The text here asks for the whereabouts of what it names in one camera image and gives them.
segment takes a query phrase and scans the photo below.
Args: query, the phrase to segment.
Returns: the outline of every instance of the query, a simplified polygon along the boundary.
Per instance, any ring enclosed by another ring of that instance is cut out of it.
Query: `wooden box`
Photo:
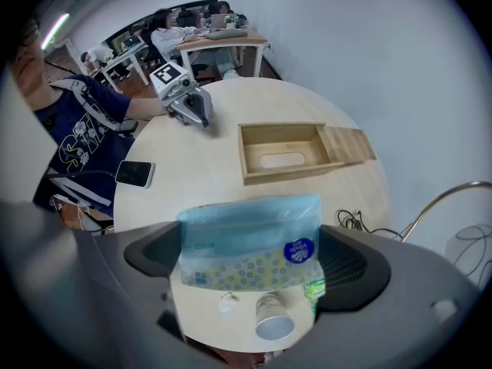
[[[239,155],[245,185],[322,175],[376,158],[362,130],[325,129],[324,123],[239,125]]]

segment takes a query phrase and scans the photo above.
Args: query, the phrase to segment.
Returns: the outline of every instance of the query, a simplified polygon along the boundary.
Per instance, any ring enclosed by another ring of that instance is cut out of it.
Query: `paper cup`
[[[277,341],[289,336],[294,330],[294,321],[275,294],[263,295],[256,303],[256,335],[268,341]]]

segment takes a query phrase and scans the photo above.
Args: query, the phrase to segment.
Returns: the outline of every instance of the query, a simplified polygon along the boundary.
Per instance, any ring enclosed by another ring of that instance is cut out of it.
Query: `white desk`
[[[267,39],[261,37],[257,32],[251,30],[250,28],[242,28],[241,30],[245,30],[248,34],[244,37],[224,38],[222,40],[201,38],[198,41],[183,42],[178,45],[178,50],[181,52],[181,58],[183,59],[183,67],[186,68],[190,72],[189,75],[194,78],[190,59],[188,57],[189,52],[200,51],[202,49],[236,46],[241,47],[240,65],[243,65],[244,47],[254,46],[256,48],[256,59],[254,61],[253,76],[259,77],[261,70],[261,58],[263,57],[263,47],[267,43]]]
[[[145,86],[148,86],[148,80],[145,77],[144,72],[142,71],[140,64],[138,63],[137,58],[135,57],[135,53],[141,51],[142,49],[147,48],[147,44],[145,44],[143,41],[140,44],[137,44],[135,46],[132,46],[129,48],[127,51],[123,52],[121,55],[116,56],[113,60],[111,60],[103,69],[102,73],[108,80],[109,84],[113,87],[114,90],[116,90],[118,93],[120,90],[118,89],[118,86],[116,86],[115,81],[112,80],[111,76],[109,75],[109,71],[111,71],[115,66],[119,65],[121,62],[129,58],[131,62],[133,63],[133,66],[137,73],[140,75],[141,80],[144,82]]]
[[[176,119],[152,119],[132,145],[127,160],[156,164],[149,189],[118,184],[115,230],[125,231],[160,221],[173,221],[185,209],[203,204],[286,194],[319,194],[325,224],[336,224],[335,212],[361,210],[368,228],[391,224],[390,200],[381,163],[366,161],[325,175],[244,186],[238,154],[238,124],[263,121],[322,121],[357,128],[324,98],[300,86],[266,78],[217,81],[204,88],[214,103],[217,134],[184,126]],[[309,331],[314,317],[301,286],[284,289],[294,333],[280,341],[264,341],[254,332],[256,300],[263,293],[240,293],[234,311],[221,315],[224,292],[185,286],[179,266],[171,287],[183,332],[201,343],[229,351],[276,351],[290,347]]]

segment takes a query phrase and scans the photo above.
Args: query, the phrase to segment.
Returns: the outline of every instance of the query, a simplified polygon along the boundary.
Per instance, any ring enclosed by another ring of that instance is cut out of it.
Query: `metal rod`
[[[424,208],[424,210],[418,215],[415,221],[411,223],[407,228],[405,228],[406,231],[401,234],[401,241],[405,242],[405,240],[408,238],[408,235],[410,235],[410,233],[414,230],[415,226],[417,226],[418,222],[422,219],[423,216],[425,216],[426,213],[429,212],[430,209],[432,209],[433,206],[435,206],[435,204],[445,199],[448,195],[457,193],[462,190],[466,190],[468,188],[489,188],[490,190],[492,190],[492,183],[490,183],[489,181],[470,181],[468,183],[463,183],[453,188],[450,188],[449,190],[445,191],[443,194],[438,195],[434,200],[430,202],[428,206]]]

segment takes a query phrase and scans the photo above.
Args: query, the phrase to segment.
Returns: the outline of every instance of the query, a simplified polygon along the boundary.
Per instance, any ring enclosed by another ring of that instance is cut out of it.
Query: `white smartphone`
[[[148,188],[151,185],[154,168],[154,163],[123,160],[120,162],[115,180],[126,185]]]

